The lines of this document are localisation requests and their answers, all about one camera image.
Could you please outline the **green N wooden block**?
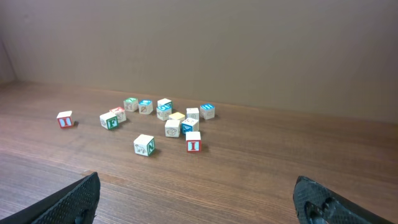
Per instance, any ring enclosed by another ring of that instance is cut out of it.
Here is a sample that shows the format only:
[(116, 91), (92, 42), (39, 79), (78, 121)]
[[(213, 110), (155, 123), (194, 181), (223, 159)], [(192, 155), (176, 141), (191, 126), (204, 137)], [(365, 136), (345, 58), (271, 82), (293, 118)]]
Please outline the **green N wooden block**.
[(155, 138), (141, 134), (133, 141), (133, 146), (136, 154), (149, 157), (155, 151)]

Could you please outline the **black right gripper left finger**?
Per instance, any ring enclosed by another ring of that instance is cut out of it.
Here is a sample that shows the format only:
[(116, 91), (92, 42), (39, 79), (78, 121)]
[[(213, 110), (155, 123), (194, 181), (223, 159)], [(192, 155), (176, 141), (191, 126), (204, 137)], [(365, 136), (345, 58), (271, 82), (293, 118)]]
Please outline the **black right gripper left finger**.
[(93, 223), (100, 200), (97, 172), (1, 220), (2, 224)]

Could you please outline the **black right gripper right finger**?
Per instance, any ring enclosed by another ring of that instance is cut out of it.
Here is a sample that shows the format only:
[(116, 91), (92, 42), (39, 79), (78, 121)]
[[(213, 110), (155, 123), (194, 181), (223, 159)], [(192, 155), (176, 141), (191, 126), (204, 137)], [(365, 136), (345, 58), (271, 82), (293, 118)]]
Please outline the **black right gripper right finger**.
[(392, 223), (302, 175), (295, 183), (293, 201), (300, 224)]

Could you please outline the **red I block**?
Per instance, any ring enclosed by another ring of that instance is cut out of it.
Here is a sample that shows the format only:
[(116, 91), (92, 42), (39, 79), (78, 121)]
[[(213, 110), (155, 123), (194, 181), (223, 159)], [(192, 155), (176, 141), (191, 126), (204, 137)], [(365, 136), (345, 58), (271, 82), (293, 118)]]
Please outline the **red I block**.
[(57, 115), (57, 121), (60, 126), (60, 128), (65, 129), (65, 128), (72, 128), (74, 126), (74, 120), (72, 118), (72, 111), (62, 111), (59, 112)]
[(201, 134), (199, 131), (191, 131), (186, 133), (186, 150), (187, 152), (201, 151)]

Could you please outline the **green F wooden block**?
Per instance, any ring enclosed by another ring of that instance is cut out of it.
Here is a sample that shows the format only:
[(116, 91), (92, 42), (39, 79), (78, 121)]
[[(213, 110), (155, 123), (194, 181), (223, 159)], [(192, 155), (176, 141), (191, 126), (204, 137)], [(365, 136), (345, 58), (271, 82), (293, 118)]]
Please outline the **green F wooden block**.
[(119, 126), (118, 117), (113, 112), (107, 112), (99, 116), (102, 127), (114, 129)]

